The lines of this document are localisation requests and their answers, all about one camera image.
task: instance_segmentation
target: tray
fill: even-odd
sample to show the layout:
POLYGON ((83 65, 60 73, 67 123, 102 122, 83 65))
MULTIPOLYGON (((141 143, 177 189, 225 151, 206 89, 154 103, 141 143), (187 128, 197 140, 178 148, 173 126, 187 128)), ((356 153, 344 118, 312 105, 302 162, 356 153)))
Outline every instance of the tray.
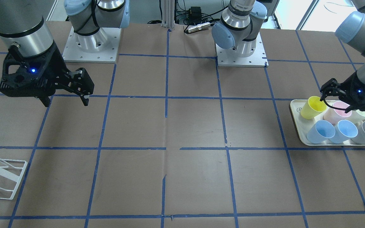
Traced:
MULTIPOLYGON (((344 141, 343 143, 334 144, 330 140, 325 140, 320 144, 313 144, 307 139, 308 131, 313 127, 316 121, 323 120, 323 114, 329 109, 329 107, 323 113, 320 113, 316 117, 311 120, 307 120, 303 118, 300 114, 300 110, 304 106, 305 102, 308 100, 304 99, 296 99, 292 100, 290 104, 290 110, 292 114, 292 118, 295 123, 295 127, 298 132, 299 139, 301 142, 307 146, 365 146, 365 144, 355 144, 352 140, 344 141)), ((332 105, 334 100, 326 100, 329 105, 332 105)))

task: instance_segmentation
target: yellow cup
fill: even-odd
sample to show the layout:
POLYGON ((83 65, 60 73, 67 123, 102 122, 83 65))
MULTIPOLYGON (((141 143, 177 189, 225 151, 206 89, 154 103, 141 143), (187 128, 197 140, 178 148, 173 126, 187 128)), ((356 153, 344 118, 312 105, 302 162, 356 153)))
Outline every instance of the yellow cup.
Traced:
POLYGON ((320 101, 320 97, 312 96, 308 98, 308 102, 302 107, 300 113, 303 118, 310 120, 324 112, 326 108, 326 104, 323 101, 320 101))

